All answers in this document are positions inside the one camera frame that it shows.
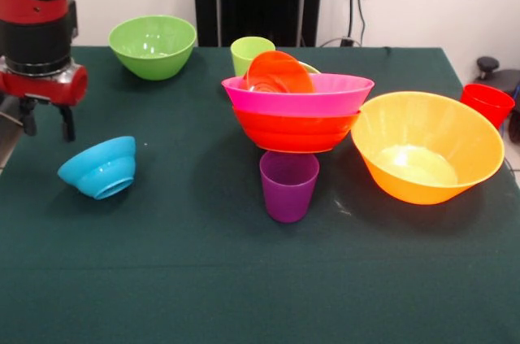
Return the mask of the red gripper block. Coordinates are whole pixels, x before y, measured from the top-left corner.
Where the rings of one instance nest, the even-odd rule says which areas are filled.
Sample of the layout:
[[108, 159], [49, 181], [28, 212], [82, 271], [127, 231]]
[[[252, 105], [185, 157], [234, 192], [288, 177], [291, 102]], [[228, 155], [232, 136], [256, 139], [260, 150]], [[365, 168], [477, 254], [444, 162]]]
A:
[[72, 109], [84, 97], [88, 87], [88, 73], [84, 66], [72, 62], [65, 70], [51, 76], [23, 76], [12, 72], [1, 57], [1, 91], [20, 98], [19, 121], [28, 136], [37, 134], [34, 109], [38, 101], [55, 105], [62, 116], [63, 139], [73, 142], [76, 129]]

